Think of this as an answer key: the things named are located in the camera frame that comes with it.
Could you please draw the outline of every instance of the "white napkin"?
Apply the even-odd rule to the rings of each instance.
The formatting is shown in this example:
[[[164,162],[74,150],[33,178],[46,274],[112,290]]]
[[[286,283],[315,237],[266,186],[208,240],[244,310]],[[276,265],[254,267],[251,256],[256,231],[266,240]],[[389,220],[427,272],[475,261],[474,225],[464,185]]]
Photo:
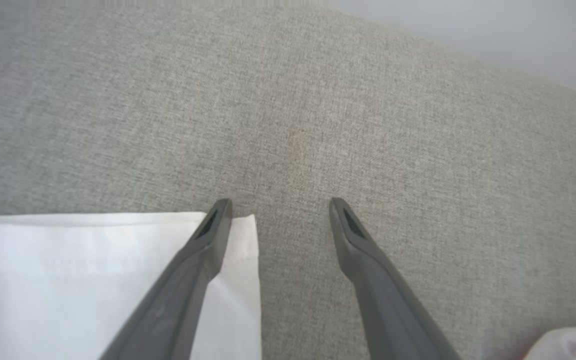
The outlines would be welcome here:
[[[206,216],[0,216],[0,359],[96,359]],[[254,216],[233,219],[193,360],[261,359]]]

